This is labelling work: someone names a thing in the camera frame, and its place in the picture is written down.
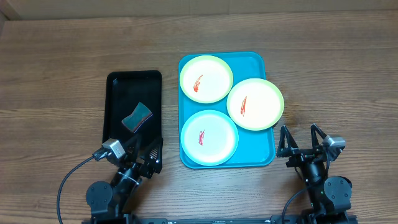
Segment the black rectangular tray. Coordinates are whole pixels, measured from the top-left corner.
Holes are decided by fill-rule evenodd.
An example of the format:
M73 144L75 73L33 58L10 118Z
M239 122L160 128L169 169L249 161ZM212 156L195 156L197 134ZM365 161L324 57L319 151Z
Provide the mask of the black rectangular tray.
M142 103L152 116L142 124L133 122L130 131L122 120ZM142 136L141 146L148 146L162 135L162 75L157 70L112 72L106 80L106 99L102 141L117 139L124 144L135 134Z

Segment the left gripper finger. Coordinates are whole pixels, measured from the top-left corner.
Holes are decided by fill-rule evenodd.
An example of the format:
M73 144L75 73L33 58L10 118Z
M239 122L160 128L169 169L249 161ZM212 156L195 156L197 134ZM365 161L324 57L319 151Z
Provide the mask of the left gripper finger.
M145 161L162 162L163 138L161 136L153 140L144 150Z
M141 149L142 136L135 134L133 137L128 139L124 144L124 150L129 156L137 156Z

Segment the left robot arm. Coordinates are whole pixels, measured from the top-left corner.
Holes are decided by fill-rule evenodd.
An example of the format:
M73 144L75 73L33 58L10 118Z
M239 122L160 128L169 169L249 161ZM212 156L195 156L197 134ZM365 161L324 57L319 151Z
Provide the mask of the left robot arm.
M93 153L94 159L107 159L118 167L110 183L97 181L86 191L86 202L91 209L89 223L140 223L125 206L142 182L162 170L163 138L156 137L148 146L141 147L142 136L137 134L125 144L117 139L102 143Z

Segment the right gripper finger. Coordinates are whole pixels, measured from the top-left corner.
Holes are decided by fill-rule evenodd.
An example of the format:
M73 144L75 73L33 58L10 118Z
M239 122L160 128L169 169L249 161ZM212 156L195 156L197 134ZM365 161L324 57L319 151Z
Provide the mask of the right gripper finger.
M299 147L287 129L287 126L283 125L280 129L280 139L277 152L294 152L298 150Z
M320 136L321 139L325 139L326 134L315 123L313 123L311 125L310 132L311 132L311 139L312 139L312 148L317 149L320 146L318 136Z

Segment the yellow-green plate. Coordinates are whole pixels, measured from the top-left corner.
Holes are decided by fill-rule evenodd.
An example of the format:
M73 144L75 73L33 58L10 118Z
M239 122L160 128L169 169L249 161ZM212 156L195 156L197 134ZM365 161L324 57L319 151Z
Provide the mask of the yellow-green plate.
M233 79L232 69L223 59L200 55L182 67L179 84L189 99L210 104L222 100L230 92Z
M227 112L238 126L262 131L280 120L284 112L284 97L270 81L249 78L231 89L227 97Z

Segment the light blue plate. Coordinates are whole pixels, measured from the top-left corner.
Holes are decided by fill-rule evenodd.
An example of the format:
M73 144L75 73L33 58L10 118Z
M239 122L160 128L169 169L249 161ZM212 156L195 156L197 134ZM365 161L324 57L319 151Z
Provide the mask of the light blue plate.
M180 132L180 143L185 155L194 163L218 166L236 152L238 129L233 120L217 110L199 111L189 117Z

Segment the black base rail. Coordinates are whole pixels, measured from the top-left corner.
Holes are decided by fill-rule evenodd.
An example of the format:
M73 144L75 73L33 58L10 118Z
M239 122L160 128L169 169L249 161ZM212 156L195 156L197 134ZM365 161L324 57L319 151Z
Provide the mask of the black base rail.
M303 223L299 215L287 215L284 217L284 223ZM93 220L85 220L82 224L97 223ZM180 219L168 220L166 218L137 218L136 216L127 215L122 220L108 220L99 223L140 223L140 224L281 224L280 215L273 215L269 218L232 218L232 219ZM348 217L348 222L328 222L328 223L349 223L358 224L355 216Z

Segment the teal plastic serving tray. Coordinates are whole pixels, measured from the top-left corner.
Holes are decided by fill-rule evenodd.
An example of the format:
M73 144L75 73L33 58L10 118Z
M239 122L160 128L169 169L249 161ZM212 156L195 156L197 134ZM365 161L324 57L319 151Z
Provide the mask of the teal plastic serving tray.
M255 52L217 52L212 56L224 60L233 72L233 84L248 79L266 79L266 68L263 58ZM178 89L178 130L181 131L191 115L202 110L217 110L227 114L227 98L212 103L202 104L189 99ZM214 166L215 169L237 167L259 167L269 165L275 158L274 130L250 131L237 127L239 141L236 152L226 162Z

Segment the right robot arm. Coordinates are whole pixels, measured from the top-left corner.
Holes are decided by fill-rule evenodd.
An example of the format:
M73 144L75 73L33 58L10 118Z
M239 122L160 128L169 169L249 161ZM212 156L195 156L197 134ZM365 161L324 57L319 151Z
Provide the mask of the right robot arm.
M286 157L287 167L293 167L305 187L293 195L284 205L282 214L272 218L274 223L334 224L357 223L350 217L352 183L343 176L329 176L330 164L346 147L341 136L325 134L316 124L310 128L312 146L300 149L286 126L280 129L277 157ZM303 193L308 193L311 208L300 215L286 216L289 205Z

